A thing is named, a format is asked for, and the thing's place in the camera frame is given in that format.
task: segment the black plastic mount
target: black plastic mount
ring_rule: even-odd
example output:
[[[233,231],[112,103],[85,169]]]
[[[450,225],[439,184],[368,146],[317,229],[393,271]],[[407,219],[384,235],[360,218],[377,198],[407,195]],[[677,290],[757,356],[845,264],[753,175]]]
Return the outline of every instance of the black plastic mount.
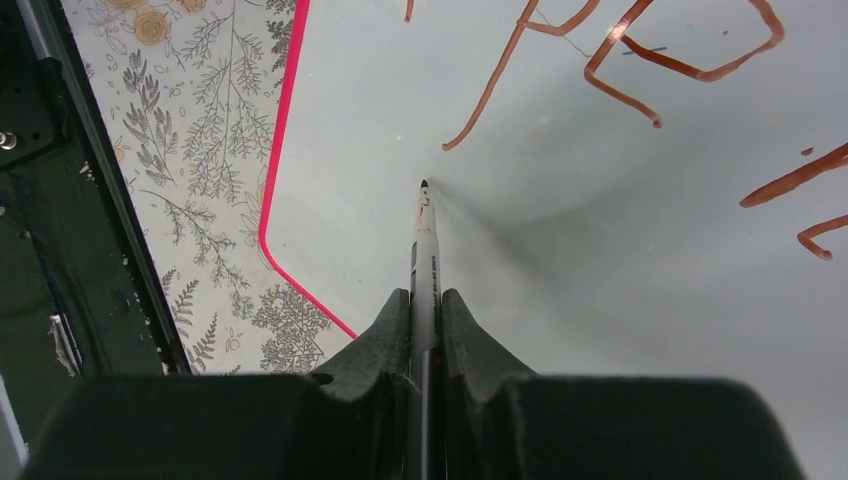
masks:
[[[749,388],[537,376],[443,297],[449,478],[800,479]],[[101,378],[56,413],[23,480],[400,478],[408,292],[307,376]]]
[[[28,442],[81,376],[189,372],[96,105],[60,2],[0,2],[0,374]]]

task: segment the whiteboard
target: whiteboard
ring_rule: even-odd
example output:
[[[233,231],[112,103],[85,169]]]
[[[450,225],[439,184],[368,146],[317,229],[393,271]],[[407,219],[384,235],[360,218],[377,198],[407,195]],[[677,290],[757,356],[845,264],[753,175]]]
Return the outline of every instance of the whiteboard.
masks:
[[[444,151],[526,6],[417,0],[406,23],[406,0],[301,1],[269,260],[363,331],[408,288],[426,178],[443,287],[519,358],[740,379],[811,477],[845,478],[848,228],[811,237],[832,260],[798,234],[848,214],[848,6],[531,3],[530,22],[581,17],[565,37],[519,28],[476,125]]]

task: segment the screw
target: screw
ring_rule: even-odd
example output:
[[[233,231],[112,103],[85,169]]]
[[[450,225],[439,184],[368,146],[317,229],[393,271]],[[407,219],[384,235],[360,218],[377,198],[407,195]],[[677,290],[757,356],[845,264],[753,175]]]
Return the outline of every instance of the screw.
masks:
[[[11,150],[18,144],[18,137],[11,132],[0,132],[0,148]]]

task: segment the leaf pattern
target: leaf pattern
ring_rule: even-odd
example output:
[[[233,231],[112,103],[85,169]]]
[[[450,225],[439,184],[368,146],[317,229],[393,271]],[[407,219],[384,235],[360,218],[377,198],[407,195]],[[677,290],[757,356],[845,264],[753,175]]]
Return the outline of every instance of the leaf pattern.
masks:
[[[302,372],[343,347],[259,245],[296,0],[62,3],[192,370]]]
[[[315,341],[330,320],[290,285],[275,285],[259,296],[262,306],[253,324],[274,333],[262,345],[260,366],[271,372],[308,372],[326,359]]]

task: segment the pink tape border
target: pink tape border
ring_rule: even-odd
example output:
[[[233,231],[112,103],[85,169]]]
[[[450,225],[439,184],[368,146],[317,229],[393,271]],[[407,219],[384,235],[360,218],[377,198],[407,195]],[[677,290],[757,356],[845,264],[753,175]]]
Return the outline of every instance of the pink tape border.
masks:
[[[262,200],[262,213],[259,217],[259,245],[262,248],[262,253],[265,258],[274,267],[283,278],[286,279],[291,286],[303,294],[310,302],[312,302],[318,310],[324,312],[330,320],[339,326],[345,333],[356,338],[356,332],[345,325],[329,308],[318,301],[314,295],[309,293],[297,280],[288,274],[283,267],[274,260],[271,255],[271,250],[268,249],[268,215],[271,212],[271,200],[274,198],[274,186],[277,178],[277,170],[280,167],[280,153],[283,150],[283,137],[286,131],[286,120],[289,116],[289,104],[291,103],[292,92],[294,91],[294,80],[297,73],[297,62],[300,59],[300,47],[303,44],[303,32],[306,30],[306,17],[309,15],[309,0],[298,0],[294,12],[294,25],[292,27],[292,37],[289,42],[289,56],[286,61],[286,70],[283,74],[283,91],[280,95],[280,108],[277,110],[277,122],[274,129],[274,141],[271,145],[271,159],[268,164],[268,178],[265,179],[265,198]]]

